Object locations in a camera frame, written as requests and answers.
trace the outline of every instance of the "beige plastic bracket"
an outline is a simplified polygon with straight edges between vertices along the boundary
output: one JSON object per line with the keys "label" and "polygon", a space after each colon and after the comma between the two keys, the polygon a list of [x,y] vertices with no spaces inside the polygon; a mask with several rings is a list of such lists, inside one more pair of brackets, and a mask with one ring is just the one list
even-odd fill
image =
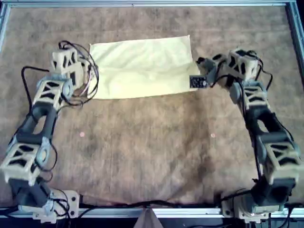
{"label": "beige plastic bracket", "polygon": [[0,166],[7,183],[12,178],[28,181],[29,186],[35,184],[40,174],[40,169],[34,163],[39,147],[26,143],[16,143],[12,146]]}
{"label": "beige plastic bracket", "polygon": [[230,74],[244,81],[255,78],[257,75],[258,60],[247,55],[241,56],[237,53],[240,49],[229,52],[227,62],[223,66],[221,75]]}
{"label": "beige plastic bracket", "polygon": [[51,54],[51,73],[66,75],[71,78],[73,88],[79,89],[84,83],[84,70],[78,61],[77,51],[74,48],[61,50]]}
{"label": "beige plastic bracket", "polygon": [[[63,192],[51,189],[51,196],[52,199],[64,199],[68,201],[68,204],[70,206],[69,208],[69,215],[70,218],[74,219],[78,217],[79,213],[79,194],[72,190],[63,190]],[[57,220],[59,219],[65,219],[66,216],[57,216],[55,211],[59,215],[65,214],[65,210],[55,201],[50,199],[45,206],[42,208],[35,208],[35,207],[28,207],[28,206],[19,206],[19,210],[25,211],[25,212],[32,212],[33,213],[33,219],[34,220],[40,220],[41,223],[50,222],[52,224],[55,224]],[[62,201],[61,202],[65,208],[67,208],[67,203]]]}
{"label": "beige plastic bracket", "polygon": [[266,164],[263,173],[269,184],[277,178],[293,178],[297,183],[299,173],[304,170],[298,152],[290,142],[266,143]]}
{"label": "beige plastic bracket", "polygon": [[270,104],[267,100],[267,93],[259,86],[244,87],[245,107],[248,110],[251,106],[266,105],[270,109]]}
{"label": "beige plastic bracket", "polygon": [[48,102],[53,104],[53,107],[58,110],[64,103],[61,98],[61,92],[64,84],[65,81],[59,80],[42,81],[34,97],[33,104],[36,102]]}
{"label": "beige plastic bracket", "polygon": [[268,218],[268,211],[273,212],[278,210],[278,206],[263,207],[257,213],[249,213],[246,208],[246,196],[241,195],[229,200],[222,201],[222,214],[226,218],[243,219],[245,223],[256,222],[261,223],[261,219]]}

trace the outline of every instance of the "cable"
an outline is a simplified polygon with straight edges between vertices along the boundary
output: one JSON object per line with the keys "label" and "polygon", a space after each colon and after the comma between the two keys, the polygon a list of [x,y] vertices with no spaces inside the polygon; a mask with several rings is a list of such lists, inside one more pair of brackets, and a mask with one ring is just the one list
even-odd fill
{"label": "cable", "polygon": [[257,176],[258,179],[260,180],[262,178],[261,174],[261,167],[258,162],[258,155],[257,155],[257,138],[254,137],[254,142],[253,142],[253,152],[255,153],[255,161],[256,161],[256,170],[257,170]]}
{"label": "cable", "polygon": [[[96,95],[96,93],[97,93],[98,84],[99,84],[99,71],[98,71],[98,66],[96,65],[96,63],[95,63],[95,61],[94,61],[92,55],[90,54],[90,52],[89,52],[85,47],[83,47],[82,45],[76,44],[76,43],[71,43],[71,42],[69,42],[69,41],[67,41],[67,40],[62,40],[62,41],[60,41],[60,42],[58,43],[59,49],[63,49],[63,50],[68,49],[68,48],[66,47],[67,45],[69,45],[69,46],[75,48],[75,50],[83,57],[83,59],[85,59],[85,60],[90,64],[90,66],[93,67],[93,70],[94,70],[94,73],[95,73],[96,85],[94,86],[93,90],[92,90],[90,93],[87,94],[88,96],[90,96],[90,95],[92,95],[92,94],[93,94],[93,95],[92,95],[90,98],[88,98],[87,100],[84,101],[84,104],[85,104],[85,103],[89,102],[90,100],[92,100],[93,97],[94,97],[94,96]],[[91,61],[90,61],[88,58],[86,58],[85,55],[84,55],[77,47],[82,48],[82,49],[87,53],[87,55],[90,57]]]}
{"label": "cable", "polygon": [[43,182],[45,182],[45,183],[49,183],[49,182],[51,182],[51,180],[53,179],[53,172],[52,171],[49,171],[48,173],[50,173],[51,174],[51,177],[48,179],[48,180],[46,180],[46,179],[44,179],[44,178],[42,178],[42,181]]}
{"label": "cable", "polygon": [[279,122],[279,124],[281,125],[281,127],[283,127],[284,129],[285,129],[285,131],[287,131],[288,132],[288,134],[290,135],[290,138],[291,138],[291,140],[292,141],[294,141],[294,137],[293,137],[293,135],[290,133],[290,131],[278,120],[278,118],[277,118],[277,116],[276,116],[276,114],[274,114],[274,117],[275,117],[275,119]]}
{"label": "cable", "polygon": [[6,216],[6,217],[11,218],[11,219],[18,219],[18,217],[14,217],[14,216],[9,215],[10,213],[16,212],[18,210],[19,210],[18,206],[9,207],[9,208],[6,208],[4,210],[0,210],[0,216]]}
{"label": "cable", "polygon": [[109,208],[137,208],[137,207],[148,207],[151,206],[152,204],[155,205],[161,205],[161,206],[165,206],[165,207],[170,207],[170,208],[201,208],[201,207],[214,207],[214,204],[210,205],[210,204],[176,204],[176,203],[170,203],[168,201],[164,201],[164,200],[151,200],[151,201],[142,201],[142,202],[137,202],[137,203],[133,203],[133,204],[116,204],[116,205],[110,205],[110,206],[97,206],[97,207],[92,207],[92,208],[88,208],[87,210],[85,210],[84,212],[82,212],[78,218],[82,218],[86,213],[88,213],[89,211],[92,211],[94,209],[109,209]]}
{"label": "cable", "polygon": [[28,84],[27,84],[27,81],[25,79],[25,70],[26,69],[32,69],[32,70],[37,70],[37,71],[42,71],[42,72],[49,72],[49,70],[47,69],[42,69],[42,68],[37,68],[37,67],[34,67],[34,66],[24,66],[21,70],[21,78],[22,78],[22,82],[23,82],[23,85],[24,85],[24,89],[25,89],[25,93],[27,94],[27,98],[28,98],[28,107],[29,107],[29,110],[28,112],[30,112],[30,110],[32,109],[32,99],[30,98],[30,94],[29,94],[29,88],[28,88]]}
{"label": "cable", "polygon": [[271,213],[268,214],[268,228],[271,228]]}
{"label": "cable", "polygon": [[273,80],[273,77],[274,77],[274,76],[273,76],[271,73],[269,73],[269,72],[267,72],[267,71],[264,70],[264,62],[263,62],[258,56],[256,56],[256,54],[257,54],[257,53],[256,53],[255,51],[253,51],[253,50],[250,50],[250,51],[248,51],[248,52],[246,53],[246,55],[248,55],[248,56],[250,56],[250,57],[253,57],[253,58],[255,58],[256,60],[258,60],[258,61],[260,62],[260,64],[259,64],[260,69],[259,69],[259,71],[258,71],[258,73],[257,73],[257,75],[256,75],[256,79],[255,79],[255,80],[258,79],[258,77],[260,76],[261,71],[262,71],[264,74],[270,76],[269,82],[268,82],[268,84],[267,84],[267,86],[266,86],[266,90],[268,91],[268,89],[269,89],[270,86],[271,86],[271,83],[272,83],[272,80]]}
{"label": "cable", "polygon": [[285,227],[285,225],[287,224],[287,227],[289,227],[289,222],[290,222],[290,216],[291,216],[291,213],[293,212],[293,210],[295,209],[296,205],[292,205],[288,208],[288,214],[287,214],[287,217],[284,221],[284,223],[279,226],[278,228],[283,228]]}
{"label": "cable", "polygon": [[219,200],[219,203],[221,203],[223,201],[226,201],[226,200],[229,200],[231,198],[235,198],[237,196],[242,196],[242,195],[249,194],[249,193],[251,193],[251,190],[246,190],[246,191],[243,191],[243,192],[240,192],[240,193],[231,194],[229,196],[225,196],[225,197],[221,198]]}

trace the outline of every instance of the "fabric mat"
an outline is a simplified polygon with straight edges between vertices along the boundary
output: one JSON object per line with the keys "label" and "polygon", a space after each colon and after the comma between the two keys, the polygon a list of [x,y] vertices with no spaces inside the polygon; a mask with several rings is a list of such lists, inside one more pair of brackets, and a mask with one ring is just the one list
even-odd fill
{"label": "fabric mat", "polygon": [[[237,46],[256,50],[274,74],[270,105],[304,148],[304,92],[284,7],[12,8],[0,53],[1,158],[28,111],[21,68],[47,68],[48,51],[58,41],[85,45],[187,34],[194,59]],[[26,74],[33,96],[43,74]],[[86,203],[213,201],[216,193],[250,188],[257,177],[240,111],[219,86],[64,109],[54,145],[59,158],[49,186],[76,190]],[[303,179],[293,194],[298,201]],[[10,187],[0,182],[0,204],[11,204]]]}

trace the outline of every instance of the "metal rail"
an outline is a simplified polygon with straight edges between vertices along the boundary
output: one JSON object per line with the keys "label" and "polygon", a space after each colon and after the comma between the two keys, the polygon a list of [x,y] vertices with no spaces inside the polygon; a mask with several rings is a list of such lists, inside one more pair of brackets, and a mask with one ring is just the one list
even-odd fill
{"label": "metal rail", "polygon": [[[94,209],[86,213],[83,218],[138,218],[143,209]],[[219,208],[199,208],[199,209],[153,209],[158,218],[224,218]],[[271,218],[286,218],[288,209],[271,213]],[[31,213],[16,211],[11,214],[18,218],[31,218]],[[304,209],[295,208],[291,214],[291,218],[304,218]]]}

